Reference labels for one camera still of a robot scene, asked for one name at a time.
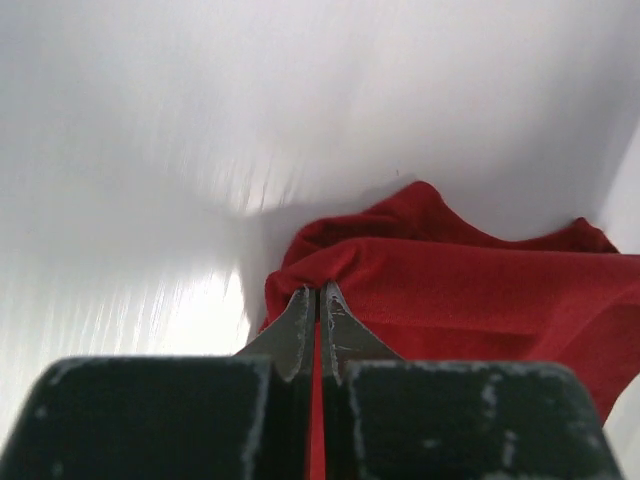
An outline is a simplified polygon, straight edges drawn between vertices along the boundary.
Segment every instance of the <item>black metal clamp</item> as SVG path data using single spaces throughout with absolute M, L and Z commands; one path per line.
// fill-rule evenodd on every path
M 329 283 L 295 292 L 234 357 L 56 363 L 0 480 L 308 478 L 316 320 L 330 480 L 622 478 L 569 370 L 405 362 Z

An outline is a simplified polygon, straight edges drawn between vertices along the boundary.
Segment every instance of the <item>white surface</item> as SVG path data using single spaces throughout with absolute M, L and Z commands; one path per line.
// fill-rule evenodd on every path
M 416 178 L 640 252 L 639 34 L 633 0 L 0 0 L 0 438 L 62 355 L 235 351 L 298 227 Z

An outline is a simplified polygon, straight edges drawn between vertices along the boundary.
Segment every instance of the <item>red garment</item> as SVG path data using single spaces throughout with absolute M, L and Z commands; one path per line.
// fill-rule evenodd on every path
M 267 279 L 265 326 L 301 285 L 335 280 L 402 357 L 563 363 L 606 418 L 640 371 L 640 256 L 617 253 L 584 218 L 532 240 L 496 239 L 416 182 L 360 214 L 304 227 Z M 324 478 L 317 357 L 314 369 L 312 478 Z

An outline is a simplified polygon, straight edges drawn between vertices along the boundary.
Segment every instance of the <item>red fabric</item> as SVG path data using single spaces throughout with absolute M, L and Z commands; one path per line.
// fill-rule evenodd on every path
M 416 182 L 357 215 L 304 227 L 266 282 L 268 318 L 301 285 L 337 281 L 353 313 L 406 359 L 548 360 L 572 368 L 602 418 L 640 370 L 640 256 L 583 218 L 521 242 L 465 223 Z M 316 359 L 316 386 L 320 364 Z M 320 388 L 312 478 L 324 478 Z

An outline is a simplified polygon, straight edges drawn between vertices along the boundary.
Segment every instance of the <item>red cloth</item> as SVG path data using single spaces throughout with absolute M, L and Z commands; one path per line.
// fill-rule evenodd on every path
M 301 285 L 335 280 L 402 357 L 560 362 L 606 418 L 640 371 L 640 256 L 617 253 L 583 218 L 532 240 L 496 239 L 416 182 L 360 214 L 304 227 L 267 279 L 265 326 Z M 312 478 L 324 478 L 318 362 Z

